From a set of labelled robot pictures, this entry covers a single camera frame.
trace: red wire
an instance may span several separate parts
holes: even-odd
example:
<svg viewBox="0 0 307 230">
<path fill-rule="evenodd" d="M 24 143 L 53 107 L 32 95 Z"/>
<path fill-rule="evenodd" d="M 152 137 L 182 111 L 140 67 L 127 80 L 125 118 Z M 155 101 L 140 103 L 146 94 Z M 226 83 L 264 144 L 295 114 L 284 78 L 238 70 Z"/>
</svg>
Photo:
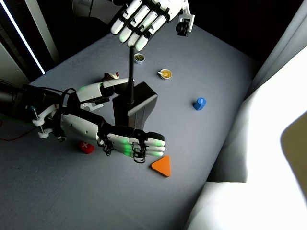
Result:
<svg viewBox="0 0 307 230">
<path fill-rule="evenodd" d="M 22 135 L 20 135 L 19 137 L 16 137 L 16 138 L 12 138 L 12 139 L 4 139 L 4 138 L 0 138 L 0 140 L 4 140 L 4 141 L 13 141 L 13 140 L 18 140 L 19 138 L 22 138 L 22 137 L 24 137 L 25 135 L 27 135 L 27 134 L 29 134 L 29 133 L 31 133 L 34 129 L 36 129 L 36 127 L 35 128 L 32 128 L 32 129 L 30 129 L 29 131 L 27 131 L 27 132 L 25 132 L 24 134 L 22 134 Z"/>
</svg>

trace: black camera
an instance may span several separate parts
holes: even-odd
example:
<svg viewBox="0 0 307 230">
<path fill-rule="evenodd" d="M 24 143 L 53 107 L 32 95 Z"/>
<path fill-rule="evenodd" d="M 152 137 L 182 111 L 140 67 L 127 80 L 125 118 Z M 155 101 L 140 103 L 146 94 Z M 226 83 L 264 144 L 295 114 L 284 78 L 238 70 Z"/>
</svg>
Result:
<svg viewBox="0 0 307 230">
<path fill-rule="evenodd" d="M 189 27 L 189 20 L 185 19 L 183 22 L 179 22 L 176 26 L 177 35 L 187 37 L 188 27 Z"/>
</svg>

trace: blue block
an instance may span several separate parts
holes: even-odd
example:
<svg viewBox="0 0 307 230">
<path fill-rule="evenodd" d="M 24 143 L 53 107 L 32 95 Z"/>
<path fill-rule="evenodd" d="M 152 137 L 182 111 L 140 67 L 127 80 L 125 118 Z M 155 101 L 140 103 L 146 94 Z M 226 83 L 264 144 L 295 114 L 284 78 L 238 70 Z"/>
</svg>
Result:
<svg viewBox="0 0 307 230">
<path fill-rule="evenodd" d="M 207 101 L 206 99 L 204 99 L 203 97 L 200 97 L 199 99 L 197 99 L 197 101 L 194 104 L 194 108 L 196 110 L 201 110 L 203 107 L 205 107 Z"/>
</svg>

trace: small bowl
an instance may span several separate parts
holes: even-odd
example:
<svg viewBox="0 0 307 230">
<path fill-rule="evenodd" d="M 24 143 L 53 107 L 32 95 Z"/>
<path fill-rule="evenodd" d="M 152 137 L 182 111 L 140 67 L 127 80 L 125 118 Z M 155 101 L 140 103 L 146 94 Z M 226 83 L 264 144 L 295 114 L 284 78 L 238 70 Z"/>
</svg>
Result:
<svg viewBox="0 0 307 230">
<path fill-rule="evenodd" d="M 164 80 L 168 80 L 168 79 L 170 79 L 170 78 L 173 76 L 172 71 L 170 71 L 169 69 L 163 69 L 163 70 L 161 70 L 160 72 L 161 72 L 161 73 L 160 73 L 160 77 L 161 77 L 162 79 L 164 79 Z M 167 76 L 167 77 L 163 76 L 162 73 L 164 73 L 164 72 L 168 72 L 168 73 L 170 74 L 170 76 Z"/>
<path fill-rule="evenodd" d="M 137 53 L 134 55 L 134 62 L 136 64 L 141 64 L 145 60 L 145 56 L 143 54 Z"/>
</svg>

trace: white x mark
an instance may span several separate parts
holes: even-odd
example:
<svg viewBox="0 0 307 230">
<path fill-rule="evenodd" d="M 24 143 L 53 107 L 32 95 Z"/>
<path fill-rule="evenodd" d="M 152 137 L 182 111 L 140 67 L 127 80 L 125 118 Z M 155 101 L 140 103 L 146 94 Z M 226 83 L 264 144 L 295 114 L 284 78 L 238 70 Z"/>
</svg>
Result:
<svg viewBox="0 0 307 230">
<path fill-rule="evenodd" d="M 87 145 L 88 145 L 88 143 L 83 142 L 82 148 L 83 148 L 83 147 L 86 147 L 86 148 L 87 148 Z"/>
</svg>

